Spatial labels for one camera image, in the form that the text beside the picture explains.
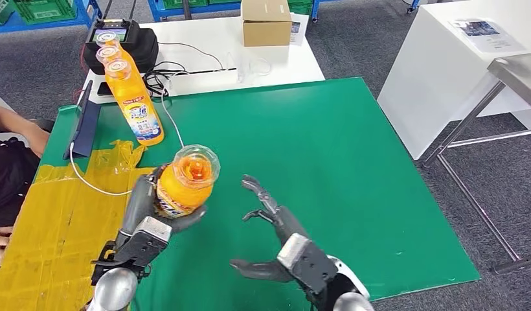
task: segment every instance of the white cable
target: white cable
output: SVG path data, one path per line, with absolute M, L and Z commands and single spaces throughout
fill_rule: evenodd
M 178 134 L 178 139 L 180 140 L 180 145 L 183 148 L 185 145 L 183 144 L 183 140 L 182 140 L 181 135 L 179 133 L 178 125 L 176 124 L 176 122 L 174 121 L 174 118 L 172 118 L 172 116 L 170 115 L 170 112 L 168 112 L 166 106 L 164 105 L 164 91 L 166 91 L 166 84 L 164 84 L 163 90 L 161 91 L 161 103 L 163 104 L 164 112 L 166 112 L 166 115 L 172 121 L 172 124 L 174 125 L 174 128 L 176 129 L 176 133 Z
M 129 194 L 132 192 L 132 190 L 129 190 L 129 191 L 125 191 L 125 192 L 122 192 L 122 193 L 112 193 L 112 192 L 107 192 L 107 191 L 103 191 L 102 189 L 99 189 L 99 188 L 96 188 L 94 187 L 93 185 L 91 185 L 88 181 L 86 181 L 78 172 L 78 170 L 76 169 L 76 166 L 75 166 L 75 163 L 73 161 L 73 148 L 75 146 L 75 143 L 74 142 L 71 142 L 71 145 L 69 146 L 69 159 L 71 160 L 71 166 L 73 167 L 73 170 L 75 171 L 75 174 L 77 175 L 77 177 L 79 177 L 79 179 L 85 183 L 88 187 L 98 191 L 98 192 L 101 192 L 103 194 L 107 194 L 109 196 L 123 196 L 125 194 Z
M 168 118 L 172 121 L 172 124 L 174 125 L 174 128 L 176 129 L 176 133 L 178 134 L 178 139 L 179 139 L 179 142 L 180 142 L 180 145 L 182 146 L 182 148 L 184 147 L 184 144 L 183 144 L 183 140 L 181 138 L 181 135 L 179 133 L 179 130 L 178 130 L 178 125 L 176 124 L 176 122 L 174 121 L 174 118 L 172 118 L 172 116 L 170 115 L 170 113 L 168 112 L 168 110 L 166 109 L 166 105 L 164 104 L 164 91 L 166 91 L 166 86 L 163 87 L 163 91 L 161 92 L 161 103 L 163 104 L 163 108 L 164 108 L 164 112 L 166 112 L 166 115 L 168 116 Z M 75 147 L 75 143 L 74 142 L 71 142 L 71 145 L 69 146 L 69 159 L 71 160 L 71 166 L 73 167 L 73 170 L 75 172 L 75 174 L 77 175 L 77 177 L 79 177 L 79 179 L 85 183 L 88 187 L 98 191 L 98 192 L 101 192 L 103 194 L 107 194 L 109 196 L 123 196 L 125 194 L 129 194 L 132 192 L 132 190 L 129 190 L 129 191 L 125 191 L 125 192 L 121 192 L 121 193 L 112 193 L 112 192 L 107 192 L 107 191 L 104 191 L 102 189 L 99 189 L 97 187 L 95 187 L 94 185 L 90 184 L 88 181 L 86 181 L 78 172 L 78 170 L 76 169 L 76 166 L 75 166 L 75 163 L 73 161 L 73 148 Z

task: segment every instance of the green mat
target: green mat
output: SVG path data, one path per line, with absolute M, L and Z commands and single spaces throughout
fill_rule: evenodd
M 295 282 L 244 279 L 229 266 L 231 258 L 271 260 L 280 249 L 268 223 L 240 220 L 260 206 L 241 188 L 243 174 L 346 262 L 372 299 L 479 279 L 362 79 L 186 95 L 168 105 L 185 143 L 212 148 L 221 172 L 209 213 L 172 237 L 141 282 L 135 310 L 309 309 Z M 156 107 L 166 137 L 140 167 L 171 161 L 179 148 Z M 43 163 L 67 164 L 61 157 L 73 120 L 73 108 L 60 110 Z M 135 141 L 112 104 L 102 108 L 98 133 L 95 148 Z

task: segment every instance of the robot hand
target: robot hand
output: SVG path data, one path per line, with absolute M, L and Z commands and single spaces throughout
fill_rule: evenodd
M 282 249 L 276 260 L 250 263 L 232 259 L 230 264 L 250 279 L 289 282 L 296 280 L 307 300 L 320 311 L 374 310 L 363 283 L 353 271 L 336 257 L 327 255 L 309 238 L 300 222 L 284 206 L 248 175 L 242 186 L 252 190 L 262 202 L 263 209 L 247 213 L 243 221 L 260 217 L 273 225 Z
M 206 205 L 174 219 L 156 213 L 157 180 L 165 167 L 138 178 L 117 238 L 108 241 L 98 260 L 92 261 L 96 265 L 91 278 L 95 294 L 84 310 L 124 310 L 138 283 L 150 274 L 152 260 L 166 248 L 170 236 L 196 224 L 206 213 Z

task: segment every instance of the small display screen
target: small display screen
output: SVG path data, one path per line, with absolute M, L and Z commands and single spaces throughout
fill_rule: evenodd
M 124 39 L 126 37 L 126 29 L 96 29 L 94 31 L 94 36 L 92 37 L 92 42 L 96 42 L 96 39 L 98 38 L 98 35 L 103 32 L 114 32 L 119 37 L 120 42 L 124 42 Z

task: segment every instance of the orange juice bottle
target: orange juice bottle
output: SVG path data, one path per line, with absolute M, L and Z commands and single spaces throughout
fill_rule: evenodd
M 132 58 L 130 53 L 126 52 L 122 48 L 122 46 L 120 45 L 119 36 L 117 36 L 117 34 L 115 34 L 112 31 L 102 32 L 96 37 L 96 44 L 99 45 L 100 47 L 110 47 L 110 46 L 117 47 L 120 50 L 120 57 L 123 60 L 126 60 L 128 63 L 130 63 L 130 67 L 132 68 L 132 70 L 135 73 L 138 73 L 138 67 L 136 66 L 136 62 L 134 62 L 134 59 Z
M 220 174 L 217 155 L 205 146 L 183 147 L 157 183 L 159 213 L 169 218 L 186 216 L 203 205 Z
M 138 142 L 144 146 L 160 143 L 164 138 L 161 120 L 139 73 L 123 59 L 108 62 L 105 69 L 106 82 Z

